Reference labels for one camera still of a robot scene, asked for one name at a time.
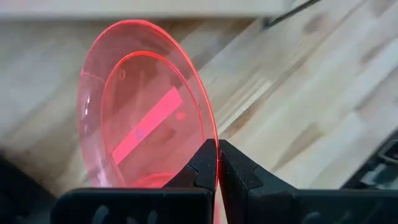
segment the wood plank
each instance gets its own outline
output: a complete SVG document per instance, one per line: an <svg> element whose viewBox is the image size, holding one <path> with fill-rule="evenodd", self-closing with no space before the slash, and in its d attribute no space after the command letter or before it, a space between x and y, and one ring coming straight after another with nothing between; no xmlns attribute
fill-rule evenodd
<svg viewBox="0 0 398 224"><path fill-rule="evenodd" d="M221 138L296 187L325 189L398 126L397 12L395 1L323 0L269 30L260 19L157 22L199 70ZM56 195L90 185L76 89L110 23L0 22L2 154Z"/></svg>
<svg viewBox="0 0 398 224"><path fill-rule="evenodd" d="M0 2L0 18L139 18L139 17L257 17L277 16L290 10L288 0L70 0Z"/></svg>

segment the dark object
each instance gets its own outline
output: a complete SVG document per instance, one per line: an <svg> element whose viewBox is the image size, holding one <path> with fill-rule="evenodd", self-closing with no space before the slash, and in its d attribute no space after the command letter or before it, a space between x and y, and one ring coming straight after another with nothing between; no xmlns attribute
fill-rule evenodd
<svg viewBox="0 0 398 224"><path fill-rule="evenodd" d="M212 223L216 152L207 140L162 189L72 190L58 199L52 223Z"/></svg>
<svg viewBox="0 0 398 224"><path fill-rule="evenodd" d="M220 141L220 184L229 224L397 223L394 190L297 190Z"/></svg>
<svg viewBox="0 0 398 224"><path fill-rule="evenodd" d="M382 154L394 160L396 141L388 141L384 146L388 149L382 147L377 156ZM211 223L216 184L215 153L215 142L207 140L185 168L162 189L74 190L58 200L52 212L52 223ZM220 141L219 163L229 224L398 223L395 190L356 190L358 179L346 185L354 189L298 190L225 140Z"/></svg>
<svg viewBox="0 0 398 224"><path fill-rule="evenodd" d="M398 190L398 131L380 145L343 188Z"/></svg>
<svg viewBox="0 0 398 224"><path fill-rule="evenodd" d="M0 157L0 223L50 223L55 197Z"/></svg>
<svg viewBox="0 0 398 224"><path fill-rule="evenodd" d="M320 0L308 0L307 2L297 6L295 9L291 10L290 12L287 12L279 17L265 18L264 19L264 28L268 29L268 28L284 21L285 19L288 19L288 18L294 16L295 14L303 11L304 9L314 5L317 2L320 2Z"/></svg>

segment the wood grain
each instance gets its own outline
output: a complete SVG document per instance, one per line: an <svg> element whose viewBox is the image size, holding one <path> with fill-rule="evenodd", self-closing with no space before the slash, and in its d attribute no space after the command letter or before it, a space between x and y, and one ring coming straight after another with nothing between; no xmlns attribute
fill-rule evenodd
<svg viewBox="0 0 398 224"><path fill-rule="evenodd" d="M2 154L55 195L90 184L78 72L110 23L0 23ZM340 187L398 127L398 2L323 0L268 30L260 19L156 23L192 58L220 138L296 187Z"/></svg>

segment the red glowing rectangle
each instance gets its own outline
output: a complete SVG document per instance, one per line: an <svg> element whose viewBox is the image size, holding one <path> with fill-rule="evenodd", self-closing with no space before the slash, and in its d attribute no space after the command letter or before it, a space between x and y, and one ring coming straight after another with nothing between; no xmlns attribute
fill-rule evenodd
<svg viewBox="0 0 398 224"><path fill-rule="evenodd" d="M138 125L120 142L112 152L113 159L119 164L138 144L144 140L158 125L161 124L182 104L181 96L173 87L156 105L149 110Z"/></svg>

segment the pink transparent dish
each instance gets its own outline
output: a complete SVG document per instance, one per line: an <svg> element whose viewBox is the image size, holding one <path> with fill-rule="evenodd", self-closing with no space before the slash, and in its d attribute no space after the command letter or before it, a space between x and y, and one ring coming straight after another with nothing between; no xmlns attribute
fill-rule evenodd
<svg viewBox="0 0 398 224"><path fill-rule="evenodd" d="M78 132L94 187L162 187L206 139L218 143L197 71L150 22L107 28L80 75Z"/></svg>

